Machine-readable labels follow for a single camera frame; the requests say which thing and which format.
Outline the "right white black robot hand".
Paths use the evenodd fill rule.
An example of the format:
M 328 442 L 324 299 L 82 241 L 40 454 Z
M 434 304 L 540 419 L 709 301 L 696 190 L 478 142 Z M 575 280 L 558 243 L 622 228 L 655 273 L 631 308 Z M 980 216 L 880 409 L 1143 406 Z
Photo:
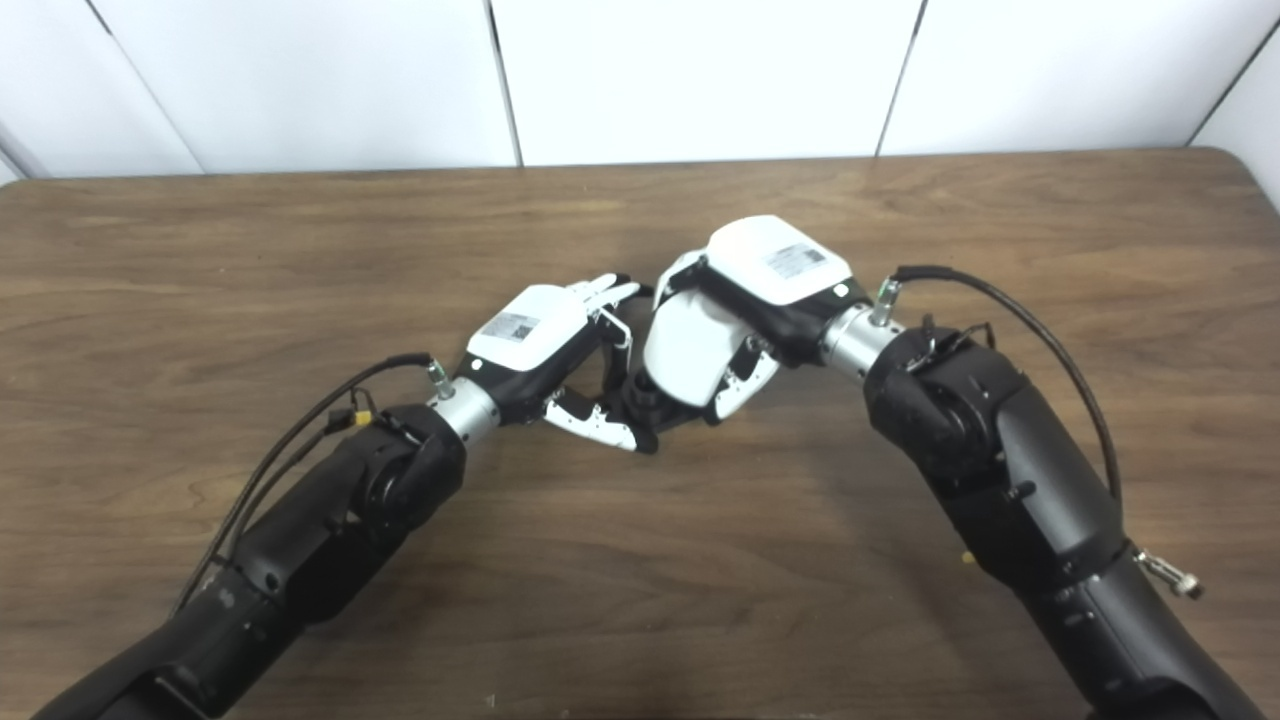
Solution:
M 824 366 L 869 311 L 868 292 L 841 256 L 778 217 L 737 219 L 658 279 L 623 404 L 659 433 L 689 421 L 717 425 L 780 369 Z

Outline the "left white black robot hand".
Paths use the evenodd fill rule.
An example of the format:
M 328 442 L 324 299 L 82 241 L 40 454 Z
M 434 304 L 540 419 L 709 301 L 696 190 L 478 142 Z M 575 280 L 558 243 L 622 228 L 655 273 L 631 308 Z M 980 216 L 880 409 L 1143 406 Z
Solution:
M 652 296 L 626 274 L 530 284 L 468 340 L 453 393 L 435 410 L 470 448 L 500 427 L 547 421 L 571 434 L 652 455 L 653 430 L 620 405 L 634 347 L 618 310 Z

